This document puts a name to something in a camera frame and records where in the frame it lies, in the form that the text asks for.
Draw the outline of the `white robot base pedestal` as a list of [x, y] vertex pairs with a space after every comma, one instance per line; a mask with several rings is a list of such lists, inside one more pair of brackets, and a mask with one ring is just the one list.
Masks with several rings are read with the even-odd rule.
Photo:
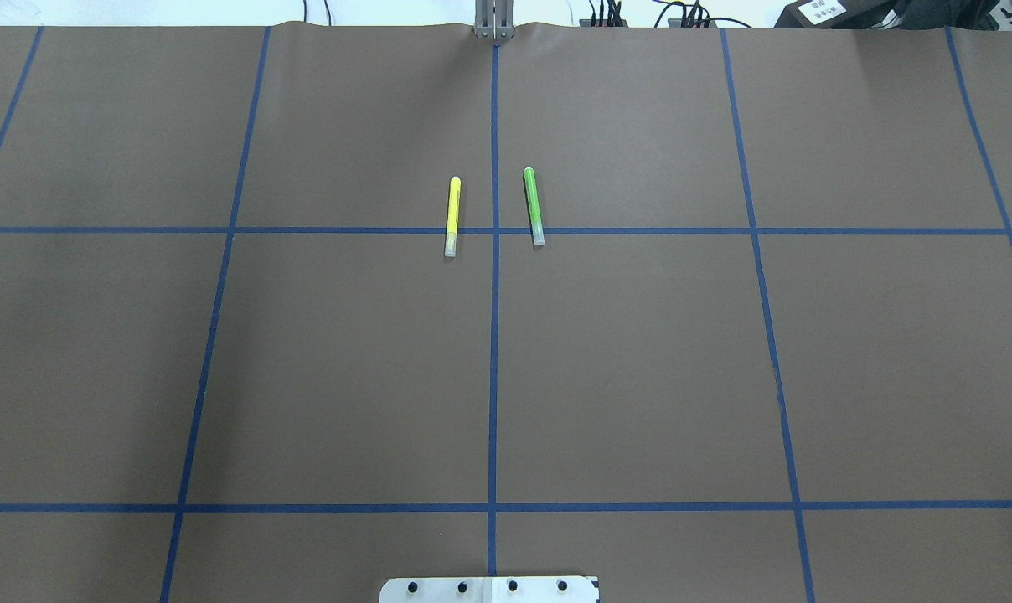
[[599, 602], [598, 579], [581, 575], [403, 577], [380, 602]]

